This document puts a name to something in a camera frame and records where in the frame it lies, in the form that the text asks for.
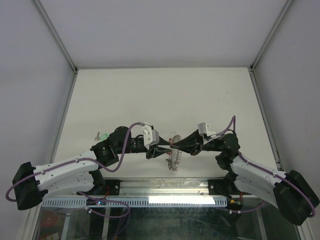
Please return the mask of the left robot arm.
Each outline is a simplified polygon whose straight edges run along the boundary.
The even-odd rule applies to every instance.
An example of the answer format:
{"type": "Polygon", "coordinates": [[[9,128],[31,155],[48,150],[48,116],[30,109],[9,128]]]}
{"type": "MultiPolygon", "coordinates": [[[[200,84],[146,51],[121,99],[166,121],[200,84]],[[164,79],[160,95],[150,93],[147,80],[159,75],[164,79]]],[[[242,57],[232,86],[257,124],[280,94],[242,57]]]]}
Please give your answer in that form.
{"type": "Polygon", "coordinates": [[[101,170],[116,172],[126,154],[144,153],[153,159],[169,153],[170,142],[148,124],[141,124],[142,133],[132,137],[131,127],[117,127],[108,137],[85,152],[69,159],[33,166],[20,165],[5,197],[15,202],[18,210],[28,210],[43,200],[71,193],[97,195],[103,192],[105,180],[101,170]]]}

